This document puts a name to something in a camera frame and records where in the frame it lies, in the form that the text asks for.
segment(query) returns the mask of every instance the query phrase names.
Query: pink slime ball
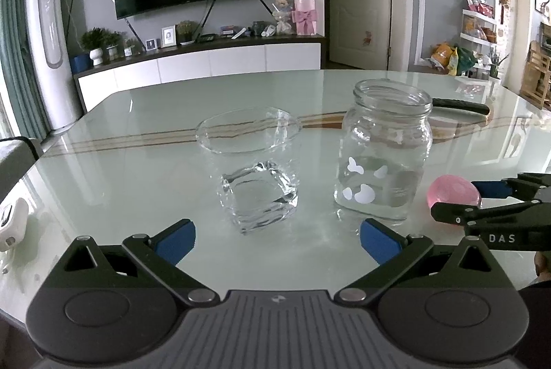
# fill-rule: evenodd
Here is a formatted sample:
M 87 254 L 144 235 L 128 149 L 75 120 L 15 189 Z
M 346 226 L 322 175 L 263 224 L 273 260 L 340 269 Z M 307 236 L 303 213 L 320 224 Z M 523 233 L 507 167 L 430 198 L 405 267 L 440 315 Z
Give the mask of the pink slime ball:
M 429 186 L 426 202 L 429 208 L 436 202 L 480 206 L 480 194 L 470 181 L 455 175 L 442 175 Z

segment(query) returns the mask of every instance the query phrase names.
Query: glass tabletop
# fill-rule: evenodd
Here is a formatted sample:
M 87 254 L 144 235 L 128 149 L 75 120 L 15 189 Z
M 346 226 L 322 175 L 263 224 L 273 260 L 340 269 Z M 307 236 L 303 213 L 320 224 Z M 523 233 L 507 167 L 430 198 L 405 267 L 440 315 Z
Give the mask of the glass tabletop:
M 487 119 L 434 109 L 434 144 L 400 234 L 457 244 L 461 228 L 436 223 L 426 189 L 438 176 L 502 179 L 545 172 L 551 160 L 551 120 L 512 92 L 488 81 L 382 71 L 286 71 L 175 82 L 119 92 L 59 137 L 12 190 L 29 202 L 27 234 L 7 274 L 0 309 L 24 321 L 40 284 L 76 237 L 118 244 L 151 236 L 181 218 L 196 226 L 196 244 L 178 267 L 223 298 L 229 289 L 325 288 L 331 295 L 377 264 L 357 235 L 365 217 L 333 201 L 341 121 L 352 89 L 365 78 L 390 78 L 427 91 L 491 107 Z M 228 220 L 195 142 L 197 124 L 224 111 L 272 106 L 300 118 L 300 186 L 295 215 L 243 235 Z M 509 204 L 485 200 L 483 207 Z M 494 252 L 517 288 L 536 275 L 533 253 Z

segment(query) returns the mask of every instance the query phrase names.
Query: glass rim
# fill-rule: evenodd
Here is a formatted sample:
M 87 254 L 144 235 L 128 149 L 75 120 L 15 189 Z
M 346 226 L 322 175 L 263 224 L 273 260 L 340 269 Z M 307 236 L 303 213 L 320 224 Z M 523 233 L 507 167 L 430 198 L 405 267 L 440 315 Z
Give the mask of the glass rim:
M 389 99 L 388 97 L 370 95 L 370 90 L 386 89 L 400 92 L 406 96 L 415 95 L 419 99 L 417 103 L 411 97 L 409 100 L 413 103 L 400 102 L 399 100 Z M 374 109 L 374 105 L 377 106 L 378 111 L 382 111 L 388 114 L 399 114 L 405 117 L 424 116 L 431 112 L 433 107 L 433 98 L 428 92 L 423 89 L 419 89 L 415 86 L 402 83 L 400 81 L 391 80 L 389 78 L 368 78 L 361 80 L 354 85 L 354 97 L 356 103 L 367 109 Z M 412 111 L 403 112 L 401 109 L 408 108 Z
M 282 141 L 278 144 L 272 144 L 272 145 L 267 146 L 267 147 L 260 147 L 260 148 L 252 149 L 252 150 L 240 150 L 240 151 L 222 151 L 222 150 L 218 150 L 214 147 L 209 147 L 205 144 L 205 141 L 203 140 L 203 137 L 206 137 L 206 135 L 205 136 L 200 136 L 199 135 L 201 129 L 215 128 L 215 127 L 228 127 L 228 126 L 231 126 L 231 125 L 245 125 L 245 124 L 251 124 L 253 122 L 262 122 L 264 120 L 272 119 L 272 118 L 269 118 L 269 117 L 265 117 L 264 119 L 253 119 L 253 120 L 249 120 L 249 121 L 246 121 L 246 122 L 239 122 L 237 124 L 228 124 L 227 123 L 227 124 L 210 125 L 208 127 L 205 126 L 205 124 L 207 124 L 208 122 L 216 119 L 217 117 L 222 117 L 222 116 L 227 116 L 228 114 L 235 114 L 235 113 L 247 112 L 247 111 L 254 112 L 254 111 L 257 111 L 257 110 L 284 113 L 287 116 L 286 119 L 292 121 L 292 122 L 289 122 L 289 123 L 296 123 L 297 130 L 292 135 L 285 138 L 284 141 Z M 250 108 L 239 108 L 239 109 L 234 109 L 234 110 L 231 110 L 231 111 L 226 111 L 224 113 L 216 114 L 214 116 L 209 117 L 208 119 L 205 119 L 205 120 L 201 121 L 199 123 L 199 125 L 197 125 L 197 128 L 195 128 L 195 139 L 196 139 L 196 142 L 199 144 L 200 147 L 202 147 L 203 149 L 205 149 L 207 151 L 210 151 L 211 153 L 215 153 L 217 155 L 244 155 L 244 154 L 247 154 L 247 153 L 256 153 L 256 152 L 260 152 L 260 151 L 272 150 L 272 149 L 276 149 L 277 147 L 281 147 L 282 145 L 285 145 L 285 144 L 291 142 L 294 138 L 297 137 L 297 135 L 301 131 L 302 131 L 302 123 L 299 121 L 299 119 L 297 117 L 293 116 L 292 114 L 290 114 L 289 112 L 285 111 L 285 110 L 282 110 L 280 108 L 267 107 L 267 106 L 265 106 L 265 107 L 250 107 Z M 255 132 L 257 132 L 257 130 L 256 131 L 248 131 L 248 132 L 242 133 L 242 134 L 250 134 L 250 133 L 255 133 Z

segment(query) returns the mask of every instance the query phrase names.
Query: pink ribbon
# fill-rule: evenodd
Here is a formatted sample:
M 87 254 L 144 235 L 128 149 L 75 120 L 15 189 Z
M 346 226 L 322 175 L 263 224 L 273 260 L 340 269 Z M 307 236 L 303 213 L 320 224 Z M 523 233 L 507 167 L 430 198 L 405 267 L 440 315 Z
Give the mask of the pink ribbon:
M 313 35 L 313 21 L 318 20 L 318 13 L 316 10 L 309 10 L 307 12 L 301 12 L 294 10 L 291 13 L 293 16 L 293 22 L 297 24 L 297 33 L 302 35 Z

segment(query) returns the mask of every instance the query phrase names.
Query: white tower air conditioner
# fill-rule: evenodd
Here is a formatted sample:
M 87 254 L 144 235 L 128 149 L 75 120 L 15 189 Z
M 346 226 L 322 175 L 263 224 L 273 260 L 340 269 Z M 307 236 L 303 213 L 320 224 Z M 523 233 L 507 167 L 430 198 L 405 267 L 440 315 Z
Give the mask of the white tower air conditioner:
M 53 130 L 82 115 L 63 35 L 60 0 L 25 0 L 27 30 L 44 108 Z

